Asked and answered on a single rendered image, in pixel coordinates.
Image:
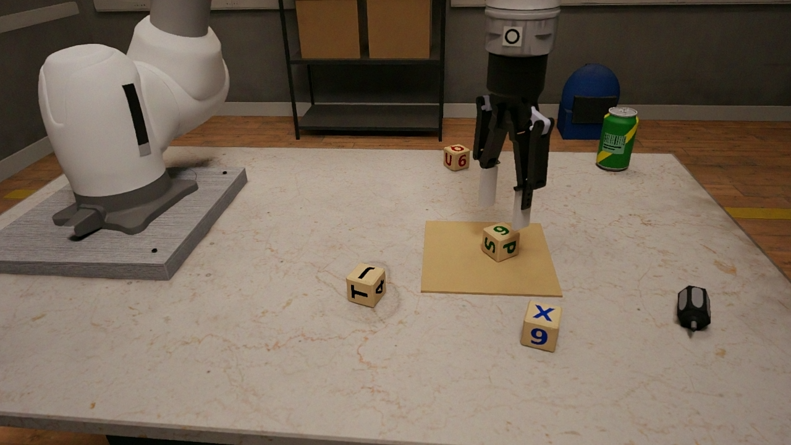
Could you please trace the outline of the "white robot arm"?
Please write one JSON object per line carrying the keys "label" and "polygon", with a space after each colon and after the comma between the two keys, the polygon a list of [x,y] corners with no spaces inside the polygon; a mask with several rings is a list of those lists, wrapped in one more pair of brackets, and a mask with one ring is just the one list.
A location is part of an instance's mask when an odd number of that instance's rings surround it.
{"label": "white robot arm", "polygon": [[[97,229],[138,234],[198,190],[195,180],[170,179],[162,153],[228,96],[210,5],[151,0],[127,54],[89,43],[43,63],[41,116],[76,201],[52,220],[71,239]],[[485,49],[509,58],[551,53],[560,6],[561,0],[486,0]]]}

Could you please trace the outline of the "tan flat mat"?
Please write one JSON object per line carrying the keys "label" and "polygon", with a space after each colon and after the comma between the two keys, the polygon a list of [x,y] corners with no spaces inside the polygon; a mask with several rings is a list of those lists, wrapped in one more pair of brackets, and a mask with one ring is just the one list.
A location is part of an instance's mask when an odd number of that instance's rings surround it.
{"label": "tan flat mat", "polygon": [[562,297],[541,223],[517,230],[518,255],[497,262],[482,242],[498,223],[426,221],[421,293]]}

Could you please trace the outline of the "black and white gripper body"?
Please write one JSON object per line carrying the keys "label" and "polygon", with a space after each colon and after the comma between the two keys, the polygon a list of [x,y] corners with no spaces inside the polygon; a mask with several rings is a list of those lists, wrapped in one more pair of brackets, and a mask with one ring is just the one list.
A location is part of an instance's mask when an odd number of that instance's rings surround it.
{"label": "black and white gripper body", "polygon": [[[517,133],[531,125],[532,106],[539,112],[538,98],[544,90],[548,53],[532,58],[509,58],[488,54],[487,84],[491,92],[489,103],[502,105],[498,129],[508,130],[505,111],[513,109],[516,114]],[[497,95],[496,95],[497,94]]]}

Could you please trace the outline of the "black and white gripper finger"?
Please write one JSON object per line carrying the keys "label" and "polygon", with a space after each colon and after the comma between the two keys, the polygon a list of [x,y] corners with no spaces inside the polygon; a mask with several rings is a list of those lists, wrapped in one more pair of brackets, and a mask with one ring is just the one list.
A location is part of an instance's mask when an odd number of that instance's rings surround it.
{"label": "black and white gripper finger", "polygon": [[489,96],[491,94],[476,98],[477,116],[473,159],[478,160],[481,167],[480,191],[478,191],[478,206],[480,208],[495,205],[497,164],[500,164],[498,157],[502,152],[508,132],[506,129],[498,129],[498,121],[503,108],[501,104],[495,104],[491,109]]}
{"label": "black and white gripper finger", "polygon": [[525,133],[517,134],[516,114],[513,109],[505,111],[509,139],[514,149],[517,186],[514,187],[514,210],[512,210],[512,226],[514,231],[529,226],[533,190],[546,186],[550,135],[554,124],[553,118],[545,118],[532,108],[531,125]]}

